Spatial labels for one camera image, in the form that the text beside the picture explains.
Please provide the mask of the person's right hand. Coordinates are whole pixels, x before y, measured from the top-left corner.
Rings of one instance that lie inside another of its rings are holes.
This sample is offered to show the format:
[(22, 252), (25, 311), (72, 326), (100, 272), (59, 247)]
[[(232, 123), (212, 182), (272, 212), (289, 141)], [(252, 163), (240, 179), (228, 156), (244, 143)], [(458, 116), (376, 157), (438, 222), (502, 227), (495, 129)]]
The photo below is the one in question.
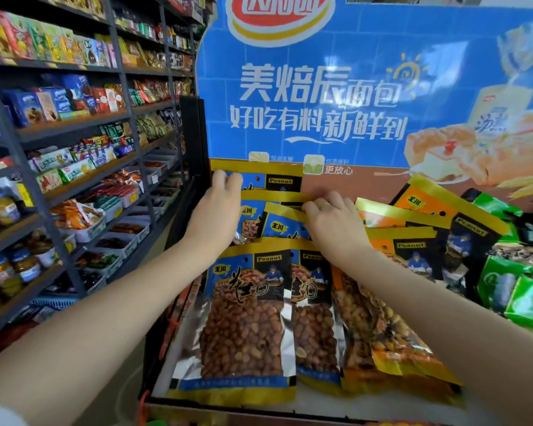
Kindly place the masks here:
[(343, 219), (309, 220), (306, 228), (322, 254), (348, 274), (367, 266), (377, 251), (371, 246), (354, 205), (354, 215)]

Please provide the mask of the person's left hand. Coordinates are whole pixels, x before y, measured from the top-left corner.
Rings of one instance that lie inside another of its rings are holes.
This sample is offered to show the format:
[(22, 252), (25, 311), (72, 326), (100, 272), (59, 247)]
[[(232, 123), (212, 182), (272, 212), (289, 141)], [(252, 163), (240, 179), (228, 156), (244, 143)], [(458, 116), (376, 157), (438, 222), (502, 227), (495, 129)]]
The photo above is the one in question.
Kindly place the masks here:
[(210, 264), (234, 239), (242, 214), (241, 193), (211, 193), (194, 208), (185, 235), (186, 245)]

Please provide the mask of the blue peanut packet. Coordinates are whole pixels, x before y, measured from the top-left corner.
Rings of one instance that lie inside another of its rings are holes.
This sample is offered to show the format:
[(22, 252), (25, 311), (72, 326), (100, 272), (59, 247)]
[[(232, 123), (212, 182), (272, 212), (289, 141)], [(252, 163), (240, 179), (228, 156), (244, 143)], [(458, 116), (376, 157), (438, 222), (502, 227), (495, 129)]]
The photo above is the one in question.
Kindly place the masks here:
[(212, 172), (241, 173), (242, 190), (288, 191), (300, 193), (303, 166), (280, 162), (251, 162), (239, 159), (210, 159)]
[(312, 241), (291, 240), (290, 252), (297, 376), (323, 393), (341, 396), (332, 266)]
[(184, 322), (166, 397), (207, 406), (266, 406), (296, 396), (291, 240), (228, 247), (208, 268)]
[(313, 199), (312, 196), (304, 193), (266, 190), (243, 190), (241, 198), (242, 214), (234, 237), (235, 243), (250, 243), (258, 239), (257, 229), (266, 202), (302, 211), (303, 204)]
[(257, 237), (281, 237), (300, 240), (311, 240), (306, 228), (307, 216), (297, 209), (281, 204), (266, 202)]

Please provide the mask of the person's left forearm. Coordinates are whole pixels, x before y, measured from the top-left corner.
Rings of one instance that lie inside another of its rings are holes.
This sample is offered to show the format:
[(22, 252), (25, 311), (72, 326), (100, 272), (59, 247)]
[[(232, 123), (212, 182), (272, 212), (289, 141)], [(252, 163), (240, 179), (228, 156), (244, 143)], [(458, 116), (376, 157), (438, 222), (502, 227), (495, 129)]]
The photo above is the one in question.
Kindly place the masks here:
[(164, 308), (207, 266), (181, 240), (28, 331), (0, 353), (0, 406), (29, 426), (72, 426)]

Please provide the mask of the person's right forearm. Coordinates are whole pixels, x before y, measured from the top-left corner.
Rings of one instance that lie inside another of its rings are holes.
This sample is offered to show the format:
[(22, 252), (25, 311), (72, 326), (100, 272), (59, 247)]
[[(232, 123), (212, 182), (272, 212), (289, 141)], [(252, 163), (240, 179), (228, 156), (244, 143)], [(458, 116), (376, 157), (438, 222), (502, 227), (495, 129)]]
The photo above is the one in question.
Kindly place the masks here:
[(398, 313), (507, 426), (533, 426), (533, 333), (373, 249), (331, 259)]

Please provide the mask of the blue bread advertisement board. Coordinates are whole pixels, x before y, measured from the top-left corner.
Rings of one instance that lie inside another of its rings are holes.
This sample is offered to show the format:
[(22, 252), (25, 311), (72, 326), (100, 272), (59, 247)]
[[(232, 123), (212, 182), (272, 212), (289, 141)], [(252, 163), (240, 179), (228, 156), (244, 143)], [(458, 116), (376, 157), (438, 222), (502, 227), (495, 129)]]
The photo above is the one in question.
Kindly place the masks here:
[(211, 169), (385, 203), (418, 174), (533, 212), (533, 0), (472, 1), (218, 0)]

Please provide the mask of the row of white snack trays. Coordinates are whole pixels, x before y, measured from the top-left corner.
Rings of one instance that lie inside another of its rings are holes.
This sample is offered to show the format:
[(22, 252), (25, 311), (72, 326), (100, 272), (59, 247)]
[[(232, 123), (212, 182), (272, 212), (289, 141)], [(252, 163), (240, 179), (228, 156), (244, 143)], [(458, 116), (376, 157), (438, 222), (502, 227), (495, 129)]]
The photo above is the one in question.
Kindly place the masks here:
[(119, 208), (109, 221), (91, 227), (86, 242), (71, 251), (71, 264), (87, 295), (134, 269), (163, 234), (182, 194), (177, 157), (172, 150), (148, 154), (150, 162), (161, 165), (149, 173), (145, 192), (130, 206)]

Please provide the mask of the shelves of assorted snack goods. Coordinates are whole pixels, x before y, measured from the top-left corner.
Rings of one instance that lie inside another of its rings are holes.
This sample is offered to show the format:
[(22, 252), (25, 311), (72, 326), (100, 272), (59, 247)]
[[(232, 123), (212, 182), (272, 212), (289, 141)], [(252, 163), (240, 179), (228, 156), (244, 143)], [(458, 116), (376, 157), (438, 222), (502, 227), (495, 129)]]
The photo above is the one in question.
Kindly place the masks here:
[(201, 0), (111, 0), (121, 64), (142, 145), (184, 151), (182, 97), (194, 96)]

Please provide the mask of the row of small candy packs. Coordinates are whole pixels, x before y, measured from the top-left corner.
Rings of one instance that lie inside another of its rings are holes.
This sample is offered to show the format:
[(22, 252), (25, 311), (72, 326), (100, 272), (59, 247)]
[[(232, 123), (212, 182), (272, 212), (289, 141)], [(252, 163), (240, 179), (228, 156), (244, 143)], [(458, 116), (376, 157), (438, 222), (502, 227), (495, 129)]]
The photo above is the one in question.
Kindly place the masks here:
[(100, 134), (61, 148), (51, 145), (27, 153), (30, 168), (43, 193), (68, 185), (134, 151), (129, 122), (100, 126)]

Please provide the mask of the green snack packet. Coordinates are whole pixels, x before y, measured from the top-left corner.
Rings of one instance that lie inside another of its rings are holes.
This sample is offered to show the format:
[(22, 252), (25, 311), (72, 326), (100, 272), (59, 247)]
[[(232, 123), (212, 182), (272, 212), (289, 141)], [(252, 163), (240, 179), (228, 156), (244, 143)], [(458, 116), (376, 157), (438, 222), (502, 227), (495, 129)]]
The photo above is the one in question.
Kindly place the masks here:
[(533, 278), (522, 275), (517, 279), (504, 316), (521, 327), (533, 330)]
[(462, 198), (506, 223), (508, 232), (502, 236), (499, 243), (521, 243), (516, 223), (524, 214), (522, 210), (475, 188), (467, 190)]
[(489, 256), (476, 287), (483, 306), (503, 315), (514, 287), (523, 275), (533, 278), (533, 264)]

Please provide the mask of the black display bin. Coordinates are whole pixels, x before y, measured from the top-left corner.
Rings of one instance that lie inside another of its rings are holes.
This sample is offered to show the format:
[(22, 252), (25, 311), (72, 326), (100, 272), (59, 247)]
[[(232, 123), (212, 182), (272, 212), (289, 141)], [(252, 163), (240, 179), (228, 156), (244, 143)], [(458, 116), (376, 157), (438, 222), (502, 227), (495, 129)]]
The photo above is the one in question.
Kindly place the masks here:
[(292, 401), (267, 406), (219, 407), (165, 397), (182, 351), (186, 316), (201, 278), (191, 283), (145, 339), (139, 426), (500, 426), (462, 387), (418, 375), (380, 376), (317, 388), (299, 378)]

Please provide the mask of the black metal shelf rack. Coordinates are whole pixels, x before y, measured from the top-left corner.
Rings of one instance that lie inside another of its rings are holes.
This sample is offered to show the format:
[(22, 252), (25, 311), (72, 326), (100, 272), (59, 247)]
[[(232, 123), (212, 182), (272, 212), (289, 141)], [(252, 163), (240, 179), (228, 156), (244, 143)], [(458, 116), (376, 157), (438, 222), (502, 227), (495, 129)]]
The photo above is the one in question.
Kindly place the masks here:
[[(91, 227), (109, 221), (119, 208), (130, 206), (148, 187), (149, 173), (161, 164), (150, 162), (148, 154), (165, 147), (167, 140), (146, 145), (140, 142), (129, 98), (127, 78), (121, 64), (118, 34), (111, 9), (111, 0), (0, 0), (0, 11), (59, 25), (78, 35), (111, 40), (117, 67), (78, 66), (15, 59), (13, 63), (0, 60), (0, 75), (25, 73), (79, 73), (115, 77), (122, 84), (129, 116), (89, 117), (57, 124), (47, 123), (29, 129), (14, 128), (6, 119), (0, 105), (0, 186), (12, 192), (22, 207), (43, 219), (43, 227), (54, 244), (57, 262), (0, 309), (0, 351), (57, 312), (49, 307), (31, 307), (38, 296), (87, 296), (78, 272), (71, 264), (71, 251), (77, 243), (85, 243)], [(43, 193), (37, 183), (37, 173), (30, 168), (29, 151), (57, 145), (75, 145), (83, 138), (100, 134), (100, 126), (129, 122), (134, 139), (134, 151), (76, 181)], [(177, 152), (184, 181), (179, 203), (183, 200), (186, 183), (191, 183), (185, 147)]]

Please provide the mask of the row of blue biscuit boxes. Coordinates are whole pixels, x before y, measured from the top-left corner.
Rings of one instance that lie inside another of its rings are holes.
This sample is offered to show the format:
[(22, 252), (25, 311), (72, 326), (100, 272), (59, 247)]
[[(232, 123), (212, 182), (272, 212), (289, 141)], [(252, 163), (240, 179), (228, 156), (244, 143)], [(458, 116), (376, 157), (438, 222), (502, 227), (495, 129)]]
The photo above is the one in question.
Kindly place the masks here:
[(17, 129), (89, 117), (126, 119), (123, 91), (115, 77), (71, 72), (0, 75), (0, 105)]

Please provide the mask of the blue plastic basket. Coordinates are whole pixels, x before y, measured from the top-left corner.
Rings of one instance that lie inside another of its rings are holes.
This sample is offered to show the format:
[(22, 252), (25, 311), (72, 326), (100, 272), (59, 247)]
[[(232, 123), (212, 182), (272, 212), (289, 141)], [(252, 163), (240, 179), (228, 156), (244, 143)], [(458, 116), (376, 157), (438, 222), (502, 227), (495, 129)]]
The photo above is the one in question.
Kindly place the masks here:
[(57, 311), (62, 311), (78, 302), (79, 298), (73, 296), (38, 296), (34, 298), (29, 306), (49, 307)]

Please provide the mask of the group of glass fruit jars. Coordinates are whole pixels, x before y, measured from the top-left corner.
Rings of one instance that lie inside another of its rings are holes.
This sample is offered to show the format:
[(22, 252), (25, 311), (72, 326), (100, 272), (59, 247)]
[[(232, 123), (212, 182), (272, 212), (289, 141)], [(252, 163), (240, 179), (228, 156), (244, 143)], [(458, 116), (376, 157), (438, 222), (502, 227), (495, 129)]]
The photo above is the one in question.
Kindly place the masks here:
[(42, 223), (0, 186), (0, 309), (57, 262)]

